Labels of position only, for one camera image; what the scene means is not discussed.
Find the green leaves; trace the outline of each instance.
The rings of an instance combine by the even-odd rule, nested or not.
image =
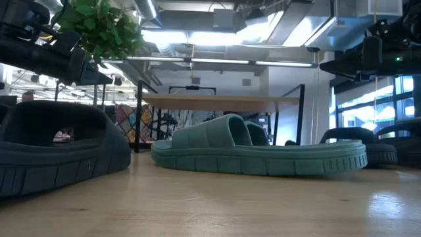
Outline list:
[[[84,24],[85,24],[86,28],[88,28],[90,30],[95,29],[95,26],[96,26],[95,21],[91,18],[85,19]]]
[[[143,42],[139,26],[124,11],[111,7],[109,1],[72,0],[59,20],[61,32],[74,30],[82,36],[80,47],[97,64],[101,59],[123,59]]]

